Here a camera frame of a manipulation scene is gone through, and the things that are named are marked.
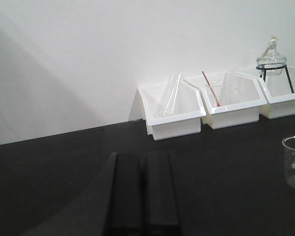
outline glass flask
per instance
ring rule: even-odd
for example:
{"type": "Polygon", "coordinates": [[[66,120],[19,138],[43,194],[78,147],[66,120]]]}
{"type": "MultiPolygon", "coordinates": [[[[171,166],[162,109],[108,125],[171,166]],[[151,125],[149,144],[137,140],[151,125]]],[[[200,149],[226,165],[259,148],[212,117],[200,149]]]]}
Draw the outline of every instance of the glass flask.
{"type": "Polygon", "coordinates": [[[259,68],[273,68],[273,70],[268,69],[266,71],[266,75],[280,75],[282,73],[281,69],[275,69],[281,66],[286,65],[286,57],[280,55],[276,51],[276,42],[277,37],[272,36],[270,42],[267,45],[266,50],[261,55],[261,57],[257,58],[257,65],[259,68]]]}

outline glass jar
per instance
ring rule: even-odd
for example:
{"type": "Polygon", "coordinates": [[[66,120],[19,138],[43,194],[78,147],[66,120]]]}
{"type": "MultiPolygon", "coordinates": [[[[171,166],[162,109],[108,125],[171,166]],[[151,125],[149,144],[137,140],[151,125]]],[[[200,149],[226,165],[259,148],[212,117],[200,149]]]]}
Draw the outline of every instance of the glass jar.
{"type": "Polygon", "coordinates": [[[271,41],[268,43],[268,47],[266,48],[265,52],[261,55],[261,57],[257,58],[258,68],[273,68],[273,70],[268,69],[266,71],[267,75],[280,75],[283,69],[276,68],[286,65],[286,57],[280,55],[276,51],[276,42],[277,37],[272,36],[271,41]]]}

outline black object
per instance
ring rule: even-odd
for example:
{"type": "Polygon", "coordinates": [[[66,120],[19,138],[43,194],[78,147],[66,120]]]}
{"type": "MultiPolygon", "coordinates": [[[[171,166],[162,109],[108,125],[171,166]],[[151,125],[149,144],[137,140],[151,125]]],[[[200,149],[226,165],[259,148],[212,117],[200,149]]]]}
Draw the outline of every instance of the black object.
{"type": "Polygon", "coordinates": [[[284,68],[286,71],[286,75],[287,75],[287,79],[289,80],[289,85],[290,85],[290,89],[291,92],[294,93],[294,89],[293,89],[293,85],[291,82],[291,78],[290,78],[290,74],[289,74],[289,70],[287,69],[287,65],[283,65],[283,66],[279,66],[279,67],[272,67],[272,68],[265,68],[265,64],[262,64],[261,66],[256,66],[257,70],[262,70],[264,75],[263,75],[263,80],[266,81],[266,71],[267,70],[277,70],[277,69],[282,69],[284,68]]]}
{"type": "Polygon", "coordinates": [[[137,156],[119,153],[115,170],[110,235],[140,236],[143,233],[142,172],[137,156]]]}
{"type": "Polygon", "coordinates": [[[148,236],[179,236],[180,228],[172,173],[166,151],[149,152],[144,165],[146,181],[145,232],[148,236]]]}

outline black metal stand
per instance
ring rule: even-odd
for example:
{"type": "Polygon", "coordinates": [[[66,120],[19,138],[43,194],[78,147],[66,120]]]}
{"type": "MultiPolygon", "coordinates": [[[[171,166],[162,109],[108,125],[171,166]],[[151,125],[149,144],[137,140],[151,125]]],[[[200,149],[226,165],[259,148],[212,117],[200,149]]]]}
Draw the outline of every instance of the black metal stand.
{"type": "Polygon", "coordinates": [[[287,75],[287,79],[289,80],[289,85],[290,85],[290,88],[291,88],[291,92],[294,93],[294,89],[293,89],[293,85],[292,85],[292,82],[291,82],[291,78],[290,78],[290,74],[289,74],[289,71],[287,69],[287,65],[282,65],[282,66],[279,66],[279,67],[272,67],[272,68],[265,68],[265,64],[262,64],[262,65],[259,65],[259,66],[256,66],[256,69],[257,70],[262,70],[264,75],[263,75],[263,80],[264,82],[266,81],[266,71],[267,70],[277,70],[277,69],[285,69],[286,71],[286,75],[287,75]]]}

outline white wall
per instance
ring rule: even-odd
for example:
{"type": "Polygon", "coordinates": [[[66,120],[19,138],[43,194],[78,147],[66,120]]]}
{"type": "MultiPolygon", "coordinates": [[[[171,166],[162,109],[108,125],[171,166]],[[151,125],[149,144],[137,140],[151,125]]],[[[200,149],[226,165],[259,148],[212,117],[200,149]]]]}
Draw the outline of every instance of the white wall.
{"type": "Polygon", "coordinates": [[[140,118],[137,86],[295,66],[295,0],[0,0],[0,144],[140,118]]]}

